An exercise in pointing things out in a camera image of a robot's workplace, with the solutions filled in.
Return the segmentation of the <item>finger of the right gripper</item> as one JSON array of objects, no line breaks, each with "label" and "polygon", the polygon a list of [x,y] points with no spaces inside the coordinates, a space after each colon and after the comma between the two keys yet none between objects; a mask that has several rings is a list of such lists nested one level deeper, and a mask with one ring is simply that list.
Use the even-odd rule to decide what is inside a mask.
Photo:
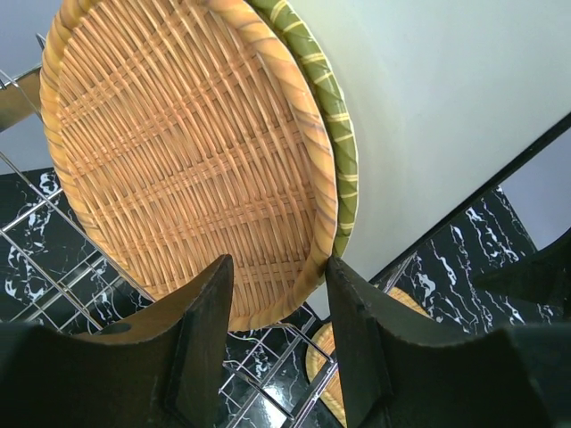
[{"label": "finger of the right gripper", "polygon": [[510,298],[563,309],[570,316],[570,234],[516,263],[480,276],[475,288]]}]

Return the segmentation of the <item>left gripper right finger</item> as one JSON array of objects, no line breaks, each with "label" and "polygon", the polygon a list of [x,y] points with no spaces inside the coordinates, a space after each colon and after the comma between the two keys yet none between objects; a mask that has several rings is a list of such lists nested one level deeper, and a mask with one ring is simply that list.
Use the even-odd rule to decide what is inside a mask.
[{"label": "left gripper right finger", "polygon": [[326,280],[350,427],[569,426],[569,324],[470,335],[407,308],[337,257]]}]

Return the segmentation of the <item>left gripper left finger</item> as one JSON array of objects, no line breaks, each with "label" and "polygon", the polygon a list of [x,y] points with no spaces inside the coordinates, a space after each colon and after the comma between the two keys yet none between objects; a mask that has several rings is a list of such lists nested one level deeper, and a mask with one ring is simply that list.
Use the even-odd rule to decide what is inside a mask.
[{"label": "left gripper left finger", "polygon": [[94,333],[1,326],[4,427],[211,427],[233,292],[218,257],[189,284]]}]

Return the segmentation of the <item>cream black-rimmed square plate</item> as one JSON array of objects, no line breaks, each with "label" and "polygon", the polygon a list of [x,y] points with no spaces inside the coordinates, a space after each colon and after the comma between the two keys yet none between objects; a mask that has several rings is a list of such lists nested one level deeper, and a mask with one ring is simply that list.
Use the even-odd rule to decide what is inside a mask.
[{"label": "cream black-rimmed square plate", "polygon": [[344,260],[373,278],[570,111],[567,1],[296,1],[359,155]]}]

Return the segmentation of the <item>round woven wicker plate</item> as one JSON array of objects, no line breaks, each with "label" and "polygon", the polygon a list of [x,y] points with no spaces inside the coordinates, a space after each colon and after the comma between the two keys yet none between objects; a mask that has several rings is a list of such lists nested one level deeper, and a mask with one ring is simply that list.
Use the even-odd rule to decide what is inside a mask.
[{"label": "round woven wicker plate", "polygon": [[79,223],[156,300],[228,254],[228,327],[247,331],[321,283],[333,146],[296,60],[248,3],[65,1],[40,99]]}]

